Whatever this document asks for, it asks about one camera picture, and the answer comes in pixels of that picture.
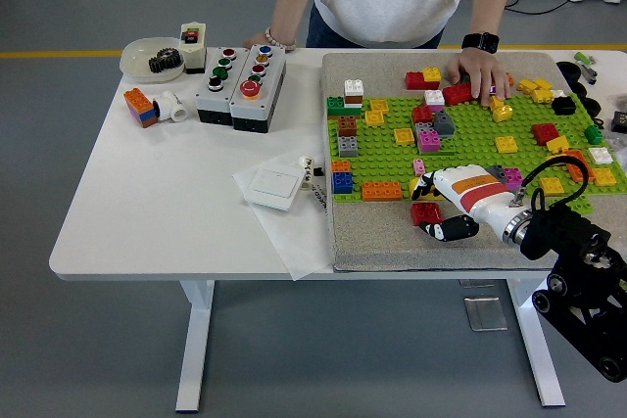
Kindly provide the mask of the person's left hand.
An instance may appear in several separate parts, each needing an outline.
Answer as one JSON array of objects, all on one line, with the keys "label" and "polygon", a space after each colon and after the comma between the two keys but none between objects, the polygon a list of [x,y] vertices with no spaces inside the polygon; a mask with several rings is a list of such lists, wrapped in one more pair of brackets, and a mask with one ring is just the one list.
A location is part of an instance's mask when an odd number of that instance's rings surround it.
[{"label": "person's left hand", "polygon": [[493,54],[476,48],[463,49],[451,57],[447,64],[448,80],[457,84],[464,72],[470,79],[472,98],[482,106],[490,104],[492,87],[495,87],[496,96],[501,101],[511,96],[506,70]]}]

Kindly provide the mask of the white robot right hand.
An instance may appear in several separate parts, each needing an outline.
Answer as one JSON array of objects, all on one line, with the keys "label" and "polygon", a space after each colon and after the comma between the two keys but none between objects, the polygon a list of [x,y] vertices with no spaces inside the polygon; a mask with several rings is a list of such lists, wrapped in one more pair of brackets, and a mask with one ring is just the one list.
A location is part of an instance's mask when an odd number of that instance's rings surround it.
[{"label": "white robot right hand", "polygon": [[413,186],[411,197],[416,200],[430,192],[443,196],[461,211],[439,223],[419,224],[425,233],[443,242],[473,237],[479,225],[486,223],[504,243],[517,245],[515,237],[531,217],[528,209],[511,203],[514,195],[505,184],[477,164],[425,173]]}]

